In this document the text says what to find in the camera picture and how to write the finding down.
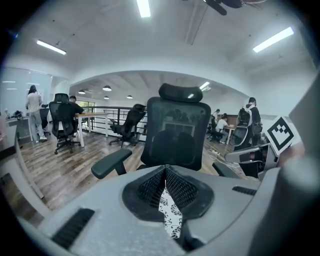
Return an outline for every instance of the ceiling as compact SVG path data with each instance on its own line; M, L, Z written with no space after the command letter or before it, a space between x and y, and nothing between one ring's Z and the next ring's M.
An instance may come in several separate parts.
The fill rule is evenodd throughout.
M163 83L182 87L203 85L204 78L159 71L127 71L101 75L70 88L70 95L103 100L108 96L110 100L125 100L128 95L137 101L147 101L150 97L159 96L158 90ZM112 91L104 91L104 86L110 86ZM224 95L230 89L226 86L210 81L204 94Z
M60 64L68 63L75 70L85 65L93 56L112 52L115 46L140 44L190 45L208 52L218 51L228 62L239 67L248 78L257 73L276 69L285 62L297 62L308 58L298 29L301 24L291 11L278 1L267 0L257 8L246 5L239 9L225 6L227 16L221 16L203 0L149 0L151 17L141 18L136 0L57 0L51 1L34 15L20 34L34 40L40 39L67 52L64 56L38 49L43 54L60 58ZM293 36L255 53L253 47L278 32L292 26ZM144 71L110 74L90 79L80 87L103 87L106 81L120 90L148 89L159 86L161 75ZM169 78L163 73L164 80Z

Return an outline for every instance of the light pants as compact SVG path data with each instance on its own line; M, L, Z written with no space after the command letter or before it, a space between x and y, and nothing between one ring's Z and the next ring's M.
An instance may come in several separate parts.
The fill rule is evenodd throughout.
M220 139L220 142L227 142L229 133L227 133L225 130L221 130L220 133L223 134L222 138Z
M31 123L32 137L35 141L39 140L37 133L39 134L40 137L45 136L44 131L42 130L41 117L40 117L39 110L35 112L30 112L30 123Z

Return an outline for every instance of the gray plastic surface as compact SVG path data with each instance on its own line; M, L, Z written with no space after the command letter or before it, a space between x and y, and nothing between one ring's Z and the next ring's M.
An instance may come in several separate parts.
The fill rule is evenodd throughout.
M123 204L124 186L157 167L131 172L102 181L46 218L39 230L53 234L79 208L96 211L70 251L81 256L102 255L183 255L163 223L141 221ZM267 172L263 183L219 177L175 166L182 175L208 184L214 192L211 208L202 218L187 221L191 235L205 246L190 255L246 255L252 237L269 205L278 171ZM234 186L258 189L255 196L233 191Z

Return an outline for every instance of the patterned fabric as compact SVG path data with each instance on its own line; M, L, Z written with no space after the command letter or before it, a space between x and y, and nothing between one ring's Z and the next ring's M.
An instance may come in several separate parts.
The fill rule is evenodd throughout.
M172 238L179 238L182 224L182 214L171 198L167 188L164 189L159 212L164 214L164 229Z

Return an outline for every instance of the backpack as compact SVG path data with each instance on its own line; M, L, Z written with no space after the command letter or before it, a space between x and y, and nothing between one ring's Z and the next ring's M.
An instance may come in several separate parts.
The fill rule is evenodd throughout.
M240 109L238 117L237 117L237 126L240 127L249 127L252 124L252 111L251 109L256 106L250 105L250 107L243 107Z

